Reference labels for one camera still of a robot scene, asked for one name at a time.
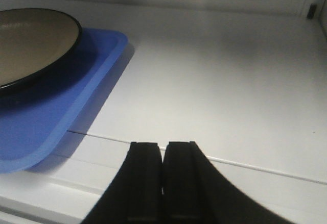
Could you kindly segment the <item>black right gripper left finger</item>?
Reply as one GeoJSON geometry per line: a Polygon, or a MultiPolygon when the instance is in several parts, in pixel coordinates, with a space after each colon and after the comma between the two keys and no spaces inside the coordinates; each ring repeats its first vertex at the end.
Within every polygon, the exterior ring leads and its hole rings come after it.
{"type": "Polygon", "coordinates": [[[159,223],[161,153],[156,143],[132,142],[118,173],[83,223],[159,223]]]}

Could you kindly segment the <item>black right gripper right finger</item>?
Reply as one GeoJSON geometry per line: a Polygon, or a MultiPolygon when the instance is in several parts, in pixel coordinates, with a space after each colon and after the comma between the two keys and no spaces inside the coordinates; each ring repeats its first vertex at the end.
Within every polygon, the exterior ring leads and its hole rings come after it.
{"type": "Polygon", "coordinates": [[[289,223],[244,194],[196,142],[170,142],[163,160],[166,223],[289,223]]]}

